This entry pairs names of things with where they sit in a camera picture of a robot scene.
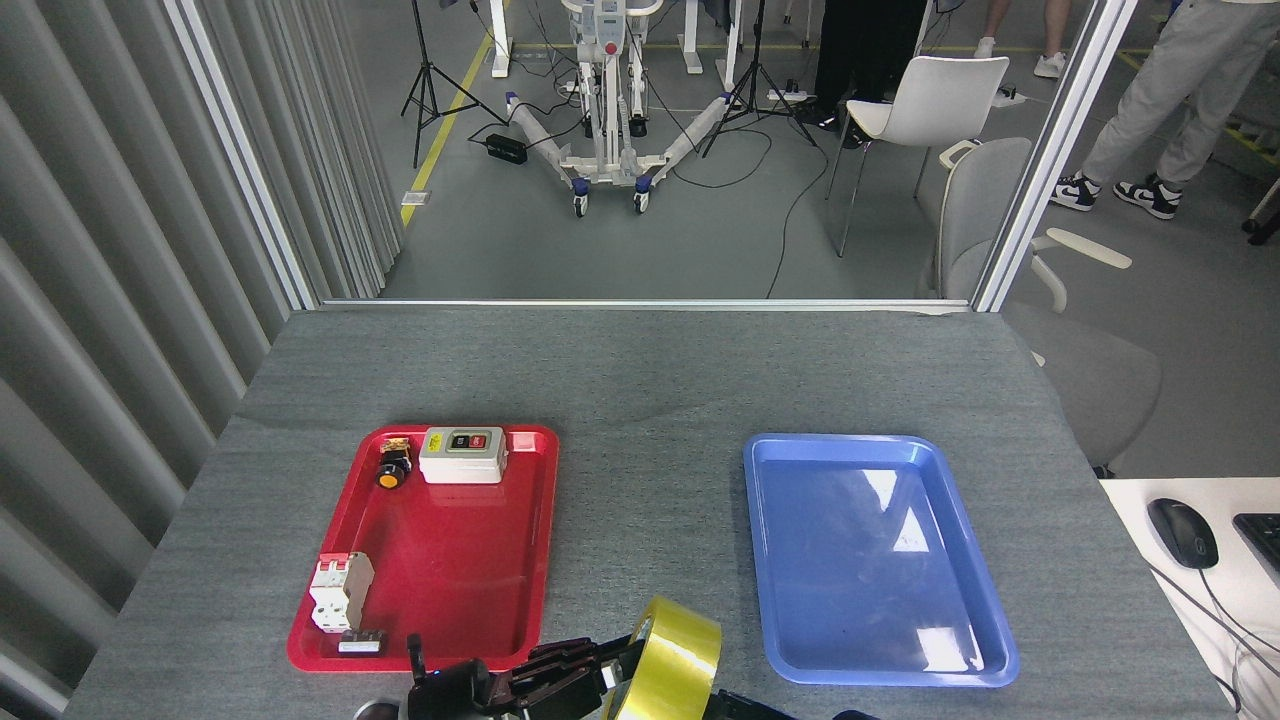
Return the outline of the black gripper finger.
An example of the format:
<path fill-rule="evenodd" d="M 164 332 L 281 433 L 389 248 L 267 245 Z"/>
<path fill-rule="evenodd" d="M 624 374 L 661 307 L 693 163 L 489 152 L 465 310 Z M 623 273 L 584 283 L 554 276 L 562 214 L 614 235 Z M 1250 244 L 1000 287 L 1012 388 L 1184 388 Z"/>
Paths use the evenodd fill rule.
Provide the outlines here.
<path fill-rule="evenodd" d="M 712 694 L 712 717 L 728 720 L 792 720 L 794 716 L 781 710 L 750 700 L 731 691 L 717 691 Z"/>
<path fill-rule="evenodd" d="M 526 662 L 495 675 L 495 692 L 557 693 L 584 678 L 604 693 L 632 679 L 645 643 L 622 635 L 604 643 L 576 638 L 540 644 Z"/>
<path fill-rule="evenodd" d="M 492 714 L 516 719 L 584 719 L 626 682 L 623 667 L 571 667 L 518 675 L 499 673 L 492 680 Z"/>

